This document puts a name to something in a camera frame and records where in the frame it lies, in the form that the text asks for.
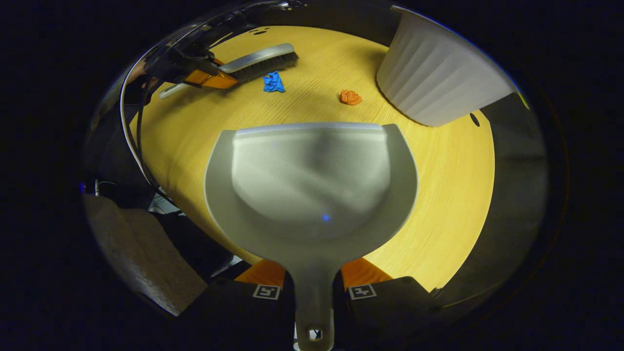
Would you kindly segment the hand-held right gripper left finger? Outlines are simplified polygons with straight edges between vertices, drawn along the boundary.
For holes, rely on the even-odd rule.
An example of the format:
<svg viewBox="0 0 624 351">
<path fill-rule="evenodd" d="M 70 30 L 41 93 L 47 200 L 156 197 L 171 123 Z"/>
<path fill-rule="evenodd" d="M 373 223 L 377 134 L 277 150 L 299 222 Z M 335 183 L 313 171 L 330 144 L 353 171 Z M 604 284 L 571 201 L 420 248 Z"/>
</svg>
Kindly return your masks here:
<svg viewBox="0 0 624 351">
<path fill-rule="evenodd" d="M 289 273 L 263 260 L 236 279 L 216 278 L 178 316 L 186 351 L 292 351 L 294 291 Z"/>
</svg>

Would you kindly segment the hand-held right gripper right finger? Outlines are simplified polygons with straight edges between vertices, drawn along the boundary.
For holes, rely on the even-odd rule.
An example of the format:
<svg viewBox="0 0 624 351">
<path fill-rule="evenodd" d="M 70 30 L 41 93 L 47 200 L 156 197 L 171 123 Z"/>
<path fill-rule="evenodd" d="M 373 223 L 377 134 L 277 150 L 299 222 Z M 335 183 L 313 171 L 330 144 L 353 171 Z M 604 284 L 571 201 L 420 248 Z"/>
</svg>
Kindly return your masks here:
<svg viewBox="0 0 624 351">
<path fill-rule="evenodd" d="M 414 278 L 388 278 L 359 258 L 333 283 L 335 351 L 411 351 L 441 328 L 435 300 Z"/>
</svg>

